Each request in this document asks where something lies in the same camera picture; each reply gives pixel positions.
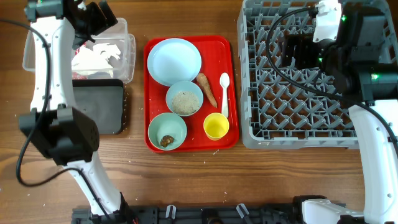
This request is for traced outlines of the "white paper napkin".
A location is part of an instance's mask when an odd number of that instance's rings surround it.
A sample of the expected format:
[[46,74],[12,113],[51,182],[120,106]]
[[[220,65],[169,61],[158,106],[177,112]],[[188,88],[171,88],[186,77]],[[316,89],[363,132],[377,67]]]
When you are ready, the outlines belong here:
[[114,44],[95,44],[92,50],[82,45],[76,50],[72,59],[72,71],[81,76],[88,76],[99,70],[110,69],[110,77],[113,78],[113,66],[109,63],[109,59],[114,57],[119,60],[120,55],[120,49]]

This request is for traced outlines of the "yellow plastic cup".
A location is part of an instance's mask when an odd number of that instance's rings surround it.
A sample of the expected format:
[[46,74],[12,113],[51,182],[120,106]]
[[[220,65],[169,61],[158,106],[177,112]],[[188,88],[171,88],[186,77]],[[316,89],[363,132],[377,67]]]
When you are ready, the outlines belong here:
[[229,121],[221,113],[211,113],[205,118],[203,129],[209,139],[217,141],[228,133]]

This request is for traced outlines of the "small light blue bowl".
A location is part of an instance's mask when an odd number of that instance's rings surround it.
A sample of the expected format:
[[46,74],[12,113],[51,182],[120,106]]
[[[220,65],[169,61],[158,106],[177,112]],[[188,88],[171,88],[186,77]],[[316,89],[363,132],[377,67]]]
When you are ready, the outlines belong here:
[[167,90],[165,101],[171,112],[179,116],[191,116],[201,108],[203,92],[197,84],[181,81]]

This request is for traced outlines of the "white rice grains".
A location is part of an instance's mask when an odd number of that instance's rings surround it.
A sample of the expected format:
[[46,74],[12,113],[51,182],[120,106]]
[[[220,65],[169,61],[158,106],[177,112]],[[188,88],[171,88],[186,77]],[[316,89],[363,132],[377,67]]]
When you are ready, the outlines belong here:
[[179,115],[190,115],[200,109],[199,98],[191,91],[179,91],[171,101],[172,111]]

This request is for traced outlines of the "light green bowl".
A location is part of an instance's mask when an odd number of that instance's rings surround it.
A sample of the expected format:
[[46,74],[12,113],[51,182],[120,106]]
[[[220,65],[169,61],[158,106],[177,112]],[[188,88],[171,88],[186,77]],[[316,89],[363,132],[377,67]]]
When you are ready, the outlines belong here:
[[[160,145],[163,136],[170,135],[174,142],[167,147]],[[187,137],[187,125],[177,114],[162,113],[157,115],[149,124],[147,137],[150,143],[161,151],[172,151],[180,147]]]

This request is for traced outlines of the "brown food lump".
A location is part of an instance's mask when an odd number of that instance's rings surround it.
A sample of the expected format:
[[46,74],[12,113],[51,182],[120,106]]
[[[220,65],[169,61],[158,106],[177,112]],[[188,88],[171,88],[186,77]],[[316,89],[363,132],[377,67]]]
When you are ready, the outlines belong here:
[[165,135],[162,137],[160,140],[160,145],[162,147],[167,147],[168,145],[172,144],[174,142],[174,138],[170,135]]

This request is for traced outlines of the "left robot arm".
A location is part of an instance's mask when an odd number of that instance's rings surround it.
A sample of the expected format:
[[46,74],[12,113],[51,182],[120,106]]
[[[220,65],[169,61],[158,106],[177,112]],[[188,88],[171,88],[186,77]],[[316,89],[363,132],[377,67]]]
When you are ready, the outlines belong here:
[[29,1],[24,12],[35,41],[35,90],[20,130],[73,176],[90,203],[90,222],[135,223],[100,161],[97,125],[78,110],[73,94],[72,52],[114,26],[115,15],[106,1]]

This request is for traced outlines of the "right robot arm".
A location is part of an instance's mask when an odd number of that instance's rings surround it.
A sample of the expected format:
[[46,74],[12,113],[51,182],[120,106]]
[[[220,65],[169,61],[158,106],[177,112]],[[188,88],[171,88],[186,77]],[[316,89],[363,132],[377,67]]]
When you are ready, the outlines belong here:
[[397,65],[381,60],[385,49],[380,8],[320,1],[309,37],[286,40],[283,64],[318,67],[335,79],[333,98],[344,101],[358,138],[365,185],[365,206],[355,212],[327,199],[306,199],[299,209],[304,223],[397,222]]

